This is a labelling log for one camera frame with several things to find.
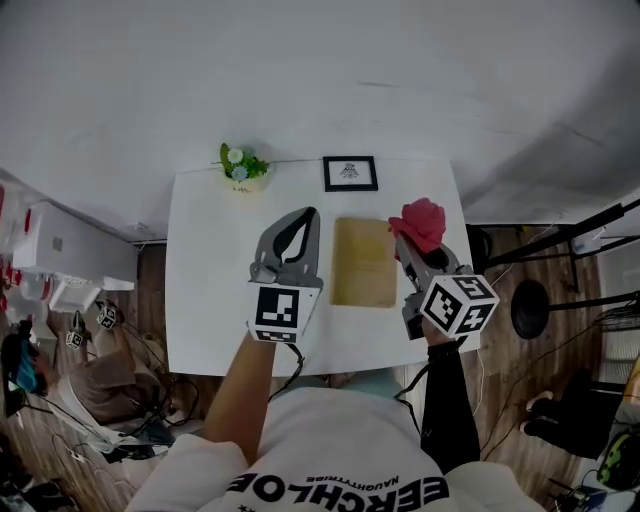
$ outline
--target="red cloth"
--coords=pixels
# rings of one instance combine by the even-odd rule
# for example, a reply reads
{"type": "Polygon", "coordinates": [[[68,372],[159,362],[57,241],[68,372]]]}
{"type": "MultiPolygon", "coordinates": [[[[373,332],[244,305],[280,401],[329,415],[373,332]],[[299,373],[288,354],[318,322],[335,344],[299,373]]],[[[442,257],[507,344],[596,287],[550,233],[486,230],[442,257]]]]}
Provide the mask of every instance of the red cloth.
{"type": "Polygon", "coordinates": [[[397,238],[400,233],[404,233],[426,254],[442,244],[442,235],[446,229],[444,208],[423,197],[405,204],[402,207],[402,218],[391,217],[389,224],[393,236],[397,238]]]}

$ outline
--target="black stand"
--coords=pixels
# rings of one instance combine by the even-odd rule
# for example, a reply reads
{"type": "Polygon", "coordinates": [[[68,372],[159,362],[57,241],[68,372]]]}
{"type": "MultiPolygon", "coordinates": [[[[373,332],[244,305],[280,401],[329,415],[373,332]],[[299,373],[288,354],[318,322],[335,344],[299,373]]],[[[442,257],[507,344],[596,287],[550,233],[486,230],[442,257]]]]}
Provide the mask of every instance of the black stand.
{"type": "Polygon", "coordinates": [[[639,298],[640,291],[636,291],[600,299],[549,304],[549,295],[544,286],[538,281],[527,279],[518,285],[511,299],[511,322],[518,336],[530,340],[542,334],[549,322],[551,311],[592,308],[618,302],[637,301],[639,298]]]}
{"type": "Polygon", "coordinates": [[[633,210],[638,206],[640,206],[640,199],[632,201],[626,206],[622,206],[622,204],[618,203],[611,208],[607,208],[606,210],[594,215],[593,217],[589,217],[588,219],[579,222],[578,224],[565,226],[562,229],[558,230],[556,233],[552,233],[544,238],[541,238],[540,240],[536,240],[535,242],[532,242],[528,245],[491,258],[486,262],[485,269],[495,267],[497,265],[503,265],[505,263],[522,263],[524,261],[569,257],[571,258],[571,274],[573,277],[573,286],[571,288],[574,292],[578,293],[579,283],[575,264],[576,260],[586,258],[587,256],[593,256],[594,254],[598,254],[615,247],[620,247],[622,245],[634,242],[635,240],[640,239],[640,236],[624,237],[620,240],[616,240],[615,242],[601,247],[597,251],[585,254],[576,254],[575,252],[573,252],[571,240],[580,235],[584,235],[589,231],[593,231],[594,229],[609,224],[615,220],[621,219],[622,217],[624,217],[624,214],[626,212],[628,212],[629,210],[633,210]],[[566,253],[553,254],[550,256],[530,256],[531,254],[535,254],[537,252],[563,243],[567,244],[568,246],[568,251],[566,253]]]}

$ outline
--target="white wall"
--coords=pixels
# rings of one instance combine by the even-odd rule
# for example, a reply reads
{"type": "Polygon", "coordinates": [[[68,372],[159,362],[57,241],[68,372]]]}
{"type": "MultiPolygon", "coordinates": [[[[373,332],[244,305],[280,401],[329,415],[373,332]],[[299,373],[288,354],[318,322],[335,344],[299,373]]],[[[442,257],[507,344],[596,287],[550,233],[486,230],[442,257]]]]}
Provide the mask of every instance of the white wall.
{"type": "Polygon", "coordinates": [[[639,32],[633,0],[10,0],[0,167],[159,235],[222,141],[445,157],[470,221],[579,220],[640,185],[639,32]]]}

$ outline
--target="framed picture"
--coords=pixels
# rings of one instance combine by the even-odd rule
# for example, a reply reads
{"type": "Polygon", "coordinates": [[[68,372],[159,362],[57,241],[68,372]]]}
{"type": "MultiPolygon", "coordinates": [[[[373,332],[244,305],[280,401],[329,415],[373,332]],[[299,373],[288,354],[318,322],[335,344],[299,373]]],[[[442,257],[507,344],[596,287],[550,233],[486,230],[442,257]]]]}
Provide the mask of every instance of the framed picture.
{"type": "Polygon", "coordinates": [[[325,156],[322,161],[325,192],[378,190],[372,156],[325,156]]]}

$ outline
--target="white flower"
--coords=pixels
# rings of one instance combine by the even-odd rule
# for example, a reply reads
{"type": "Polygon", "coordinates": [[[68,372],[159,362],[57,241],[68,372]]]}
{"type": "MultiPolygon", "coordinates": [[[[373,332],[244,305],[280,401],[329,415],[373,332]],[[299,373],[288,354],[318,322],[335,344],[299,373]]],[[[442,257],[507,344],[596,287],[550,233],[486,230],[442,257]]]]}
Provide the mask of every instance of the white flower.
{"type": "Polygon", "coordinates": [[[227,159],[232,164],[239,164],[242,161],[242,157],[244,157],[244,154],[242,153],[242,150],[238,148],[230,149],[227,154],[227,159]]]}

